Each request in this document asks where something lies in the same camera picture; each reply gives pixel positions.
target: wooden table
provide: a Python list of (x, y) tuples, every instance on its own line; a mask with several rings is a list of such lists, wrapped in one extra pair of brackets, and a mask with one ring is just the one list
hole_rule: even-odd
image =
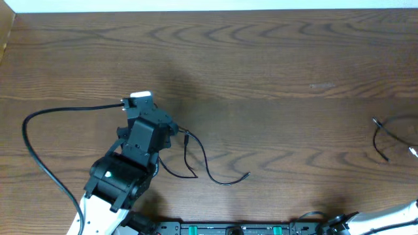
[[(372, 116), (418, 113), (418, 10), (20, 14), (0, 66), (0, 234), (64, 234), (75, 210), (29, 156), (26, 115), (151, 90), (203, 142), (197, 180), (160, 171), (136, 210), (154, 219), (281, 221), (417, 197), (418, 160)], [(29, 137), (79, 199), (126, 125), (120, 108), (36, 117)], [(390, 128), (415, 139), (418, 121)], [(179, 174), (182, 136), (161, 157)]]

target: teal component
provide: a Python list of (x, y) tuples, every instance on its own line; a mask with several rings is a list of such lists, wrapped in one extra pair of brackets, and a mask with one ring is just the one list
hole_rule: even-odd
[(281, 227), (273, 227), (273, 234), (274, 235), (283, 235), (283, 232), (281, 231)]
[(189, 235), (197, 235), (197, 226), (189, 226)]

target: brown cardboard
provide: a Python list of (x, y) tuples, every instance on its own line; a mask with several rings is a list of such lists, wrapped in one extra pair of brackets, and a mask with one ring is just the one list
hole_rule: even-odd
[(7, 39), (12, 29), (13, 20), (14, 12), (3, 0), (0, 0), (0, 63), (6, 50)]

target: white wall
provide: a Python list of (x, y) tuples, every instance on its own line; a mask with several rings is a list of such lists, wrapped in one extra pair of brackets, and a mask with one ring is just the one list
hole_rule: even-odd
[(16, 13), (418, 8), (418, 0), (5, 0)]

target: wood grain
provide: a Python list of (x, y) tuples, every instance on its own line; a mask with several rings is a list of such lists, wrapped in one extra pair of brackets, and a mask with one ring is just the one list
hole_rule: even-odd
[[(163, 170), (136, 210), (184, 221), (281, 221), (369, 211), (416, 198), (417, 159), (372, 116), (416, 114), (417, 10), (21, 14), (0, 67), (0, 234), (64, 234), (68, 198), (27, 153), (26, 115), (111, 104), (150, 89), (203, 142), (197, 180)], [(48, 114), (29, 124), (42, 160), (80, 198), (91, 164), (126, 123), (118, 108)], [(418, 142), (417, 120), (389, 126)], [(179, 174), (182, 136), (161, 152)]]

